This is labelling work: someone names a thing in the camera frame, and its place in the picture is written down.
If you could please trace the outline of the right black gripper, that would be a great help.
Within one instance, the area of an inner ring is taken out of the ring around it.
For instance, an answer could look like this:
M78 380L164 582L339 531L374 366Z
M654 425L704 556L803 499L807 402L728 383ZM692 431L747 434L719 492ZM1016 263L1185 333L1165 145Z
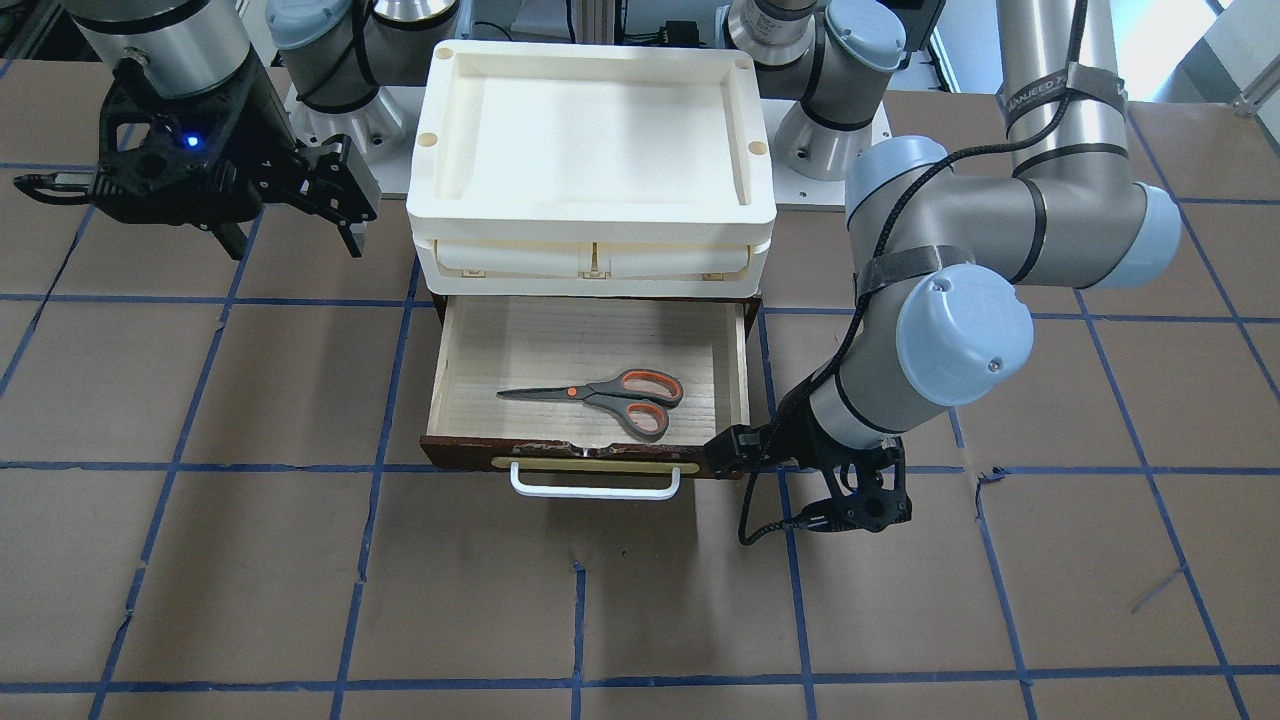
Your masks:
M381 191L352 137L333 135L319 145L296 141L294 147L259 161L256 181L266 187L266 202L287 202L340 224L349 255L365 255L367 224L362 222L378 218ZM239 223L218 223L214 237L232 260L244 259L248 236Z

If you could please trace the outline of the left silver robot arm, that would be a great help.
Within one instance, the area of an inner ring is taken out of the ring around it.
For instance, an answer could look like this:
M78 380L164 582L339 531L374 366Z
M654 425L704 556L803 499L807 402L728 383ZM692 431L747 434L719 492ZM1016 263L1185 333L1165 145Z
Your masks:
M794 460L833 468L1014 375L1033 345L1019 284L1139 287L1178 251L1169 193L1134 179L1126 94L1106 1L1001 1L1007 177L955 170L959 152L901 136L845 184L858 309L836 355L763 427L707 447L718 477Z

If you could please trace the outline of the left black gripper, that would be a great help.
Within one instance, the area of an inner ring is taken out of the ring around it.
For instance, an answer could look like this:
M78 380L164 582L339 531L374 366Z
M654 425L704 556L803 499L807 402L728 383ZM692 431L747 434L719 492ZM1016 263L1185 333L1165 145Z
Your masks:
M812 441L804 424L735 424L704 443L704 469L714 478L741 477L753 468L804 468L799 459Z

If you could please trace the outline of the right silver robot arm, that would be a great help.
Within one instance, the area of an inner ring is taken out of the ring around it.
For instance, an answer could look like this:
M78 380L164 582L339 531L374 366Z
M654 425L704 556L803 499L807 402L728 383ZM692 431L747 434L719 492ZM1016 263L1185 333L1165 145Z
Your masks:
M125 224L192 225L244 256L241 227L268 204L330 222L349 255L381 191L370 160L404 141L394 86L420 87L452 37L457 1L270 1L265 18L294 85L294 115L230 1L68 1L113 83L92 172L23 176L52 205Z

